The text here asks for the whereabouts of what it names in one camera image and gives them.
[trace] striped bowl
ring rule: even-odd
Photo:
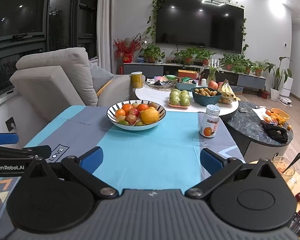
[[[166,110],[163,108],[163,106],[160,106],[159,104],[157,104],[157,111],[159,112],[160,118],[158,122],[152,123],[152,124],[145,124],[142,126],[134,126],[134,125],[126,125],[126,124],[120,124],[117,121],[117,118],[115,117],[115,111],[117,111],[118,109],[120,109],[124,104],[133,104],[133,103],[137,103],[137,104],[147,104],[149,105],[151,103],[151,101],[147,101],[147,100],[128,100],[128,101],[123,101],[120,103],[116,103],[113,106],[111,106],[108,111],[107,111],[107,116],[109,118],[109,120],[116,126],[125,129],[125,130],[130,130],[130,131],[142,131],[142,130],[147,130],[150,129],[152,127],[155,127],[159,122],[161,122],[161,120],[166,116]]]

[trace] yellow pillow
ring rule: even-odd
[[[105,84],[102,88],[99,89],[98,92],[96,92],[97,97],[100,96],[100,94],[103,92],[103,90],[106,88],[107,85],[109,85],[112,82],[112,80],[109,80],[107,84]]]

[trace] sofa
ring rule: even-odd
[[[136,99],[130,75],[93,67],[85,48],[31,54],[18,60],[10,81],[47,123],[69,106],[110,107]]]

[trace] tv cabinet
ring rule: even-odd
[[[146,78],[153,78],[154,76],[163,75],[178,75],[178,70],[192,70],[200,71],[200,66],[197,65],[182,65],[182,64],[168,64],[168,63],[124,63],[123,64],[123,74],[128,75],[132,72],[142,71]],[[205,68],[204,78],[209,75],[209,69]],[[216,72],[217,82],[223,82],[225,79],[229,80],[230,85],[242,86],[247,88],[263,89],[266,83],[265,77],[257,77],[253,74],[243,74],[235,73],[233,71],[228,71],[223,69],[220,72]]]

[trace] power outlet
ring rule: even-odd
[[[6,121],[6,126],[7,126],[7,129],[8,129],[9,132],[11,132],[12,129],[16,127],[16,123],[14,122],[13,117],[9,118]]]

